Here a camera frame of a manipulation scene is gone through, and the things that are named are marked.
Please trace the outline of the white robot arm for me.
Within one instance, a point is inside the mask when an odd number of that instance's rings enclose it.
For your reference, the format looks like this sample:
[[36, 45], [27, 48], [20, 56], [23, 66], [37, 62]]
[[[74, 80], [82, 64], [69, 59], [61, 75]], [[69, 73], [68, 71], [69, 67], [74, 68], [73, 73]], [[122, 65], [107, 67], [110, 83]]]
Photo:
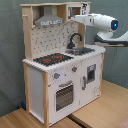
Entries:
[[99, 32], [94, 37], [94, 42], [98, 46], [128, 47], [128, 31], [118, 38], [113, 38], [113, 34], [118, 28], [118, 20], [114, 17], [92, 13], [75, 15], [73, 20], [86, 26], [99, 28]]

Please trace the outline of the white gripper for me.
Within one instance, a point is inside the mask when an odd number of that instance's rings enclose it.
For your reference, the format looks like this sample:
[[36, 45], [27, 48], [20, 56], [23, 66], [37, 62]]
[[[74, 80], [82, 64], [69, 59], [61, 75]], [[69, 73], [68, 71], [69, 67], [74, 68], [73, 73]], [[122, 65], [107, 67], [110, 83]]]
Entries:
[[82, 23], [82, 24], [88, 24], [89, 23], [89, 18], [87, 15], [74, 15], [72, 17], [73, 21]]

